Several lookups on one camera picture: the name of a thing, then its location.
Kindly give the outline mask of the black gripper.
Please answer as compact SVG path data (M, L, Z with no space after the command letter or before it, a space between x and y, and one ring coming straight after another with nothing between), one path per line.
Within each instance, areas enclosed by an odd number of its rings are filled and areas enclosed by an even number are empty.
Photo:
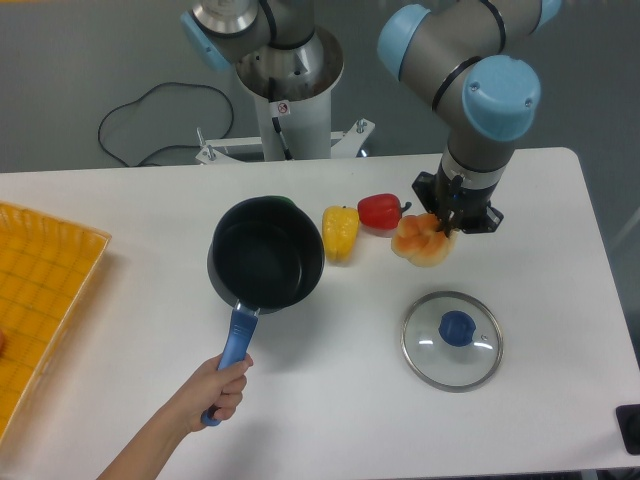
M444 234L495 232L503 220L503 214L491 205L496 186L471 189L462 181L460 175L449 179L443 171L421 172L412 189L426 212L439 219L439 231Z

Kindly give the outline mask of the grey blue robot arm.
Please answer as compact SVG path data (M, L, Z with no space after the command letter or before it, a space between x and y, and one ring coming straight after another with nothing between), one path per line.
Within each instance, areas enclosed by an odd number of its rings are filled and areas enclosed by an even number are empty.
M559 11L557 1L459 1L441 13L411 4L383 26L377 54L449 127L435 173L413 190L446 234L491 233L492 194L531 127L540 81L504 52ZM310 1L199 1L180 21L211 69L232 69L252 94L266 160L322 159L332 150L331 92L344 69L336 38Z

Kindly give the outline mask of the person's bare hand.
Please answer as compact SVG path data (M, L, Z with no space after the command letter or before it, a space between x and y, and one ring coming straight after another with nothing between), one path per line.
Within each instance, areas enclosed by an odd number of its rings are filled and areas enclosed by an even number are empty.
M214 406L215 420L230 419L243 399L246 374L254 365L252 357L221 368L221 357L206 360L167 401L165 407L172 429L182 436L204 428L201 415Z

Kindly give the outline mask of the person's bare forearm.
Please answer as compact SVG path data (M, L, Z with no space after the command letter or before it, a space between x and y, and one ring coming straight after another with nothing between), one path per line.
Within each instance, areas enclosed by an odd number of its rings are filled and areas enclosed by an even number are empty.
M191 432L189 416L162 406L126 444L98 479L156 479Z

